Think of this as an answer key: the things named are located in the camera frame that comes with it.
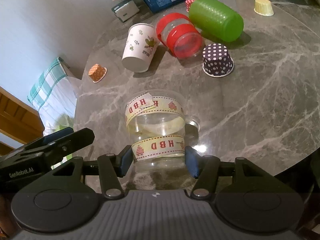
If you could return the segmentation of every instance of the plaid cloth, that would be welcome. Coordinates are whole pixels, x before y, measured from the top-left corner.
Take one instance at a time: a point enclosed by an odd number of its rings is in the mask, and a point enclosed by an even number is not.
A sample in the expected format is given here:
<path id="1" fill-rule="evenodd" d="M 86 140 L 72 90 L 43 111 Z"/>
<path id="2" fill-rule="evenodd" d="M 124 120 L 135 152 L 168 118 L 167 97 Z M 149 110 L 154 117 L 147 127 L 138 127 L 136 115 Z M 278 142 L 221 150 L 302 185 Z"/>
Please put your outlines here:
<path id="1" fill-rule="evenodd" d="M 49 98 L 54 86 L 64 77 L 66 72 L 62 65 L 66 65 L 62 58 L 56 58 L 51 66 L 44 71 L 39 80 L 32 86 L 28 101 L 36 108 L 37 111 L 44 105 Z"/>

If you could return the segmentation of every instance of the gray marble tabletop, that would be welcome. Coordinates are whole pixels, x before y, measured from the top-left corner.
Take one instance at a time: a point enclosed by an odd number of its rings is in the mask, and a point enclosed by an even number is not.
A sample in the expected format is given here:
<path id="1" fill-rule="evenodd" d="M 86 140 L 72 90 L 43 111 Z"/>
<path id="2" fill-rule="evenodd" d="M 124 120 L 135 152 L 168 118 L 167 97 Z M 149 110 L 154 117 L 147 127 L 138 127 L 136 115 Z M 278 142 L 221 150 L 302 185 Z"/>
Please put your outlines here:
<path id="1" fill-rule="evenodd" d="M 320 147 L 319 7 L 311 0 L 271 0 L 275 14 L 264 17 L 253 11 L 255 0 L 219 1 L 244 19 L 240 38 L 224 43 L 235 68 L 223 78 L 207 76 L 201 58 L 178 61 L 165 47 L 157 49 L 145 73 L 122 66 L 129 27 L 155 24 L 168 12 L 187 15 L 184 3 L 157 15 L 142 10 L 125 24 L 115 20 L 106 28 L 85 67 L 74 125 L 75 130 L 92 129 L 95 141 L 77 155 L 94 160 L 130 144 L 123 106 L 130 95 L 147 88 L 181 93 L 185 112 L 200 120 L 203 154 L 222 161 L 242 156 L 276 175 Z M 207 38 L 206 44 L 217 41 Z M 88 71 L 96 63 L 108 72 L 93 83 Z M 121 179 L 127 189 L 190 189 L 194 182 L 186 169 L 137 174 L 131 168 Z M 99 191 L 97 178 L 87 183 Z"/>

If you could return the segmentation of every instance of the red jar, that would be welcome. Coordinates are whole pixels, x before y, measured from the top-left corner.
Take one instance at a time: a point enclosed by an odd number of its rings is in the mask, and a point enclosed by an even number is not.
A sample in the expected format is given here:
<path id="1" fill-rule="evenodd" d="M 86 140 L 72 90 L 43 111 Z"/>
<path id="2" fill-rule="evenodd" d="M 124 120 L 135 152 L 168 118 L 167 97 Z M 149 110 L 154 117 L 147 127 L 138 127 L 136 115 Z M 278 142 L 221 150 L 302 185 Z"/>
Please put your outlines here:
<path id="1" fill-rule="evenodd" d="M 198 55 L 202 51 L 203 39 L 189 18 L 181 13 L 170 13 L 156 25 L 158 39 L 172 54 L 180 59 Z"/>

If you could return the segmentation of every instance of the floral paper cup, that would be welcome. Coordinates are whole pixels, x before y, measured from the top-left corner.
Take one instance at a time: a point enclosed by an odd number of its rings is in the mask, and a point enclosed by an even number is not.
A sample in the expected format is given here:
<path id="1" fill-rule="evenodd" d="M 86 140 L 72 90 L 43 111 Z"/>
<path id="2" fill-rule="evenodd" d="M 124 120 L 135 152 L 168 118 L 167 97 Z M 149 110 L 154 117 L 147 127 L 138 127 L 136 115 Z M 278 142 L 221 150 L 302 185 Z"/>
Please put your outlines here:
<path id="1" fill-rule="evenodd" d="M 122 65 L 133 72 L 147 71 L 158 45 L 159 41 L 152 25 L 138 23 L 131 26 Z"/>

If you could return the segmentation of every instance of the orange polka dot cup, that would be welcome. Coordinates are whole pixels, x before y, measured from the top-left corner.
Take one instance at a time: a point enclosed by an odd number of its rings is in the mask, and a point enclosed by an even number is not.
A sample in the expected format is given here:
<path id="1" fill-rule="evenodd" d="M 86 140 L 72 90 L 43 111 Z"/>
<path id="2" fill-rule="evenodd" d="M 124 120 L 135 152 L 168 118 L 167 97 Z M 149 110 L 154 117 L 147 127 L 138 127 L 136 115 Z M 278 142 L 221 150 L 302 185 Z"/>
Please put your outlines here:
<path id="1" fill-rule="evenodd" d="M 95 64 L 89 70 L 89 77 L 93 80 L 94 83 L 99 82 L 106 75 L 107 69 L 105 67 L 101 67 L 99 64 Z"/>

